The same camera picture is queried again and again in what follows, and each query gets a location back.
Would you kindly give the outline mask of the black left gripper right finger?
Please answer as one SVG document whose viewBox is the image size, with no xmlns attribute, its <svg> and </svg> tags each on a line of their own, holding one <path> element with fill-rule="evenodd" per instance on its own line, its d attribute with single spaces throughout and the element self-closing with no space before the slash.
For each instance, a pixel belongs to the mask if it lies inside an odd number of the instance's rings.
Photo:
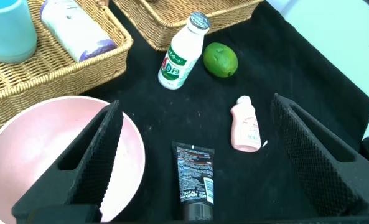
<svg viewBox="0 0 369 224">
<path fill-rule="evenodd" d="M 369 215 L 369 161 L 292 100 L 275 94 L 271 119 L 322 216 Z"/>
</svg>

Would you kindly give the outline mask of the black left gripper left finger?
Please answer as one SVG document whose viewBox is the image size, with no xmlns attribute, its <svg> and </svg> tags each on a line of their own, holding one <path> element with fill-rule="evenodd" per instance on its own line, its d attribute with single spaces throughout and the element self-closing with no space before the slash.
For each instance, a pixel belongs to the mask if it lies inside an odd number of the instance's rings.
<svg viewBox="0 0 369 224">
<path fill-rule="evenodd" d="M 96 114 L 14 204 L 17 224 L 99 223 L 122 127 L 116 100 Z"/>
</svg>

